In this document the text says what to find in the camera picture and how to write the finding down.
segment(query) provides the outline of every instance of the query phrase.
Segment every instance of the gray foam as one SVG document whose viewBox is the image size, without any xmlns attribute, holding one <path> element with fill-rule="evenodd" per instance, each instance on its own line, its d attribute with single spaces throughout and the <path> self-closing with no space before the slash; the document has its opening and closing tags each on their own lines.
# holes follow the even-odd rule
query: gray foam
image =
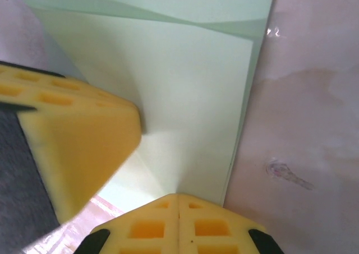
<svg viewBox="0 0 359 254">
<path fill-rule="evenodd" d="M 57 227 L 17 115 L 0 111 L 0 254 L 18 253 Z"/>
</svg>

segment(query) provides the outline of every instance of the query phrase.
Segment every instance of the yellow foam block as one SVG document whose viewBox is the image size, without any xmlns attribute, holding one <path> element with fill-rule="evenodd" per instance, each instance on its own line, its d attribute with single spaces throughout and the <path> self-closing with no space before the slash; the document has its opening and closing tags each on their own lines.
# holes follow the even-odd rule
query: yellow foam block
<svg viewBox="0 0 359 254">
<path fill-rule="evenodd" d="M 110 235 L 99 254 L 259 254 L 248 231 L 264 232 L 261 225 L 218 205 L 179 194 L 164 196 L 92 233 L 103 229 Z"/>
<path fill-rule="evenodd" d="M 136 149 L 140 117 L 129 101 L 84 82 L 0 66 L 0 101 L 18 114 L 57 218 L 75 216 Z"/>
</svg>

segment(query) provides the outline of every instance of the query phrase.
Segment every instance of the green sheet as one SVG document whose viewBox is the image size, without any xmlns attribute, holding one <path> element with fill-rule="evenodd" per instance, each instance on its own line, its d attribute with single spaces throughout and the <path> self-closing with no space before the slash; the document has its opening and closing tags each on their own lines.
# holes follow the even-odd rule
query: green sheet
<svg viewBox="0 0 359 254">
<path fill-rule="evenodd" d="M 142 143 L 100 195 L 223 203 L 271 1 L 26 0 L 91 84 L 141 110 Z"/>
</svg>

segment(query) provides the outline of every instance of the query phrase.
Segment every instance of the pink surface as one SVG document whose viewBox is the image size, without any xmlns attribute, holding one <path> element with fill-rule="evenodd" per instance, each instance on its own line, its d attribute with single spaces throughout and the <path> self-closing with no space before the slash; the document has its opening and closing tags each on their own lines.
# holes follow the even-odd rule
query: pink surface
<svg viewBox="0 0 359 254">
<path fill-rule="evenodd" d="M 95 196 L 86 208 L 69 223 L 27 247 L 27 254 L 70 254 L 96 226 L 114 219 L 123 212 L 99 196 Z"/>
<path fill-rule="evenodd" d="M 284 253 L 359 249 L 359 1 L 276 0 L 225 207 Z"/>
<path fill-rule="evenodd" d="M 0 60 L 46 68 L 43 33 L 22 0 L 0 0 Z"/>
</svg>

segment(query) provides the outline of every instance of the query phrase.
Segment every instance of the black rubber edge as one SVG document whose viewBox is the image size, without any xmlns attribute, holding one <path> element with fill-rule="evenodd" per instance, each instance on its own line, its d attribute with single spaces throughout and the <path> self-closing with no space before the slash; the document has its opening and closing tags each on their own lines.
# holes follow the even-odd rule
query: black rubber edge
<svg viewBox="0 0 359 254">
<path fill-rule="evenodd" d="M 284 254 L 272 236 L 257 229 L 248 231 L 260 254 Z"/>
<path fill-rule="evenodd" d="M 36 68 L 32 68 L 32 67 L 27 67 L 27 66 L 15 64 L 15 63 L 10 63 L 10 62 L 0 61 L 0 65 L 10 66 L 10 67 L 19 68 L 19 69 L 25 69 L 25 70 L 28 70 L 28 71 L 31 71 L 31 72 L 43 73 L 43 74 L 49 75 L 49 76 L 66 78 L 65 76 L 60 75 L 59 73 L 45 71 L 45 70 L 36 69 Z"/>
<path fill-rule="evenodd" d="M 110 233 L 108 229 L 101 229 L 89 234 L 73 254 L 99 254 Z"/>
<path fill-rule="evenodd" d="M 12 104 L 12 103 L 5 103 L 0 101 L 0 110 L 5 112 L 24 112 L 24 111 L 35 111 L 35 107 L 31 107 L 28 105 L 21 105 L 21 104 Z"/>
</svg>

